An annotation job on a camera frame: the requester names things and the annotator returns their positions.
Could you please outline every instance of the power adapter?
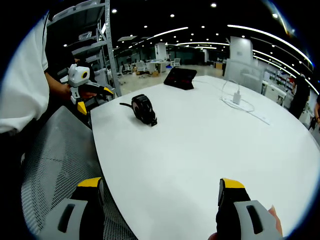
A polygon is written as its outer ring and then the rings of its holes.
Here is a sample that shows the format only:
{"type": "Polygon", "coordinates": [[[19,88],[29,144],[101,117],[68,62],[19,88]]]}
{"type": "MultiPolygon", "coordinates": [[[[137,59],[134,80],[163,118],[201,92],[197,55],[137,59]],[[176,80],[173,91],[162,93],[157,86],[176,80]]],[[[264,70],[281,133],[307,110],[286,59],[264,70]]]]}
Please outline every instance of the power adapter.
{"type": "Polygon", "coordinates": [[[235,104],[239,105],[240,104],[240,100],[241,100],[241,95],[240,95],[240,90],[238,90],[237,92],[234,93],[232,102],[234,102],[235,104]]]}

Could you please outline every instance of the finger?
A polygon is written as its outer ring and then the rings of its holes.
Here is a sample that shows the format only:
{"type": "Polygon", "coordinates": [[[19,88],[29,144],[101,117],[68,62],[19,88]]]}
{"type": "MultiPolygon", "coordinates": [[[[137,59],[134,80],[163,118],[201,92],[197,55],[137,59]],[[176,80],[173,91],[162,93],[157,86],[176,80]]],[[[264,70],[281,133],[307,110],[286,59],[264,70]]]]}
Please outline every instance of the finger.
{"type": "Polygon", "coordinates": [[[217,235],[217,233],[212,234],[212,235],[208,238],[208,240],[218,240],[218,235],[217,235]]]}
{"type": "Polygon", "coordinates": [[[275,218],[275,228],[278,230],[278,232],[281,234],[281,236],[283,236],[281,222],[280,222],[279,217],[277,216],[275,206],[272,205],[271,208],[268,210],[268,212],[272,216],[274,216],[274,218],[275,218]]]}
{"type": "Polygon", "coordinates": [[[97,94],[96,93],[92,93],[92,92],[84,92],[82,94],[82,97],[84,99],[89,99],[89,98],[92,98],[92,97],[95,97],[95,96],[97,96],[97,94]]]}

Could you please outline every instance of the floor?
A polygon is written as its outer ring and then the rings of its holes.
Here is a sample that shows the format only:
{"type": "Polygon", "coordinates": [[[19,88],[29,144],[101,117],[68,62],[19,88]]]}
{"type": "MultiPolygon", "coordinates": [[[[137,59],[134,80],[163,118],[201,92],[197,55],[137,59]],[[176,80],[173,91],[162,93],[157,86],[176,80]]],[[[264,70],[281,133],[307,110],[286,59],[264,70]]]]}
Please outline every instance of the floor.
{"type": "MultiPolygon", "coordinates": [[[[223,74],[221,69],[216,69],[212,66],[182,65],[180,68],[196,70],[196,76],[208,75],[221,78],[223,74]]],[[[147,76],[146,74],[143,76],[133,74],[124,75],[123,77],[119,78],[121,84],[121,93],[122,95],[126,95],[140,89],[162,84],[169,74],[169,71],[170,70],[168,69],[166,72],[159,74],[157,77],[147,76]]]]}

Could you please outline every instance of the white shirt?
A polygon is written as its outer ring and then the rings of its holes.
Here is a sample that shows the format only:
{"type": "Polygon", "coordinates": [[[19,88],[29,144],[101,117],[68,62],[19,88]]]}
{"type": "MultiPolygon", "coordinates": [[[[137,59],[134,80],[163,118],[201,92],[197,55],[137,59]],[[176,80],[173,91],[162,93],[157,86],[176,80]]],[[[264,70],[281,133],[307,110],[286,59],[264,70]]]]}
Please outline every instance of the white shirt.
{"type": "Polygon", "coordinates": [[[16,50],[4,75],[0,92],[0,133],[20,132],[47,110],[49,85],[45,52],[46,18],[42,18],[16,50]]]}

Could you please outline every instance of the black ceiling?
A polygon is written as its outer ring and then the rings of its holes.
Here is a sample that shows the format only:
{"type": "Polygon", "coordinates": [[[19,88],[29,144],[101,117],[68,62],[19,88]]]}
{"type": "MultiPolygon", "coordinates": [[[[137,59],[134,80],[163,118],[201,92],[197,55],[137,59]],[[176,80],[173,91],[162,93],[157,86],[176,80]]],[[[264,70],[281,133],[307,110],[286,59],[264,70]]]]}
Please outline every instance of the black ceiling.
{"type": "MultiPolygon", "coordinates": [[[[82,1],[64,1],[64,4],[75,4],[76,2],[82,1]]],[[[289,5],[285,5],[284,1],[279,2],[279,4],[276,4],[278,9],[282,15],[290,21],[289,23],[294,28],[296,27],[296,35],[299,34],[299,38],[288,36],[280,21],[272,17],[273,12],[271,12],[261,0],[110,0],[110,9],[117,10],[117,13],[110,14],[112,45],[114,48],[116,48],[116,46],[119,47],[114,53],[118,54],[123,50],[129,49],[130,46],[133,46],[130,50],[141,48],[142,45],[145,45],[145,47],[152,46],[154,43],[160,42],[160,40],[169,44],[177,44],[177,41],[179,41],[179,43],[190,42],[190,39],[192,39],[193,42],[207,42],[206,39],[209,39],[209,42],[226,43],[226,38],[230,39],[230,36],[241,37],[245,35],[246,38],[252,41],[253,49],[269,55],[270,52],[272,52],[272,56],[275,58],[290,66],[294,64],[293,68],[304,73],[307,77],[311,77],[312,84],[320,89],[318,81],[316,81],[318,78],[303,64],[299,64],[300,60],[306,66],[310,66],[308,61],[292,48],[261,33],[227,27],[228,24],[240,25],[276,35],[296,46],[306,53],[307,56],[310,56],[311,60],[317,66],[318,62],[315,59],[317,54],[315,53],[313,45],[308,41],[309,36],[307,33],[302,34],[310,24],[306,25],[301,19],[294,21],[298,17],[298,10],[294,8],[292,4],[288,8],[286,6],[289,5]],[[212,3],[216,3],[217,7],[212,8],[212,3]],[[182,27],[188,27],[188,29],[168,33],[134,45],[134,43],[142,41],[143,37],[152,37],[156,34],[182,27]],[[130,35],[137,37],[124,43],[118,41],[119,38],[130,35]],[[299,60],[278,47],[272,47],[264,41],[290,52],[299,60]]],[[[222,49],[220,45],[213,47],[217,47],[218,51],[222,49]]],[[[263,55],[260,55],[260,57],[267,60],[269,59],[263,55]]]]}

